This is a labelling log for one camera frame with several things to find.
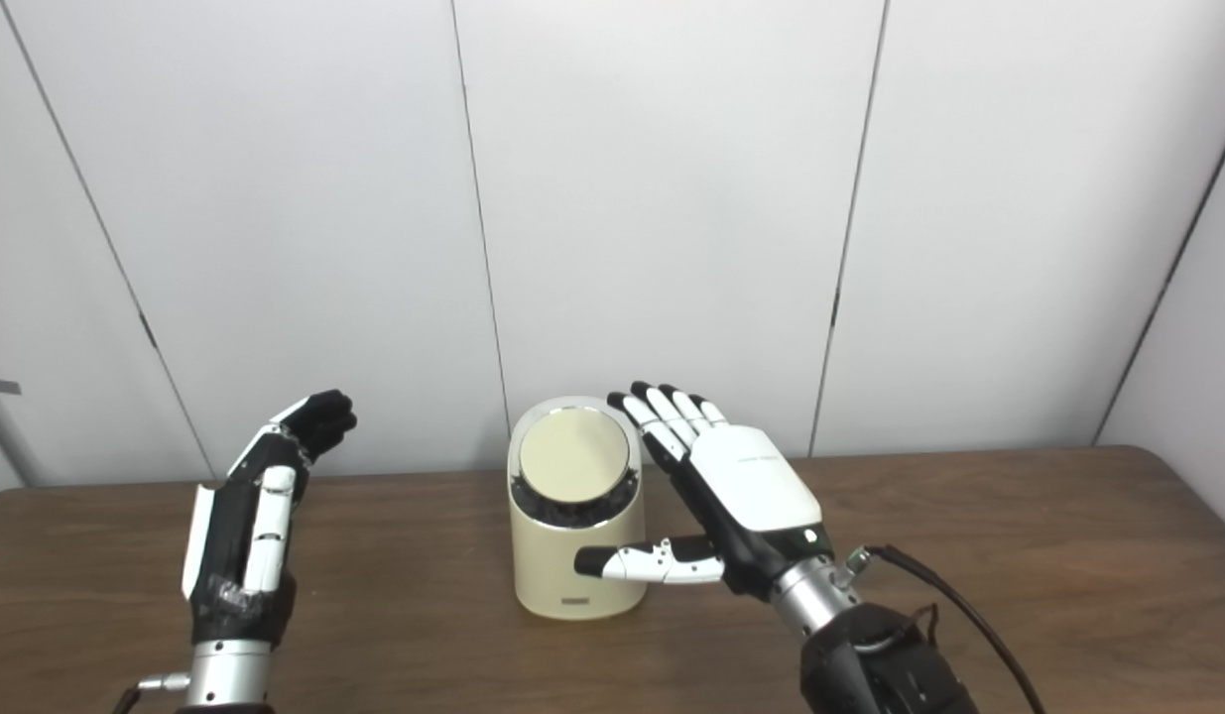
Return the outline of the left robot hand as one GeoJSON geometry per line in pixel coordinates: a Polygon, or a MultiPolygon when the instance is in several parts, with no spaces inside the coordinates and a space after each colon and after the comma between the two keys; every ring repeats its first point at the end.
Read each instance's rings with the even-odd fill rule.
{"type": "Polygon", "coordinates": [[[356,423],[341,389],[307,396],[258,427],[217,487],[196,487],[183,568],[192,645],[281,645],[298,596],[292,516],[314,462],[356,423]]]}

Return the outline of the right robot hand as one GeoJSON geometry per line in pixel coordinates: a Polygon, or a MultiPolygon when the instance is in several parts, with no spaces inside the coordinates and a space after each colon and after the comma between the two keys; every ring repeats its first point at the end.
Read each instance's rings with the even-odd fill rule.
{"type": "Polygon", "coordinates": [[[795,565],[831,557],[820,502],[758,427],[733,424],[715,403],[671,385],[635,381],[608,394],[699,523],[699,535],[584,546],[575,572],[608,581],[722,581],[768,603],[795,565]]]}

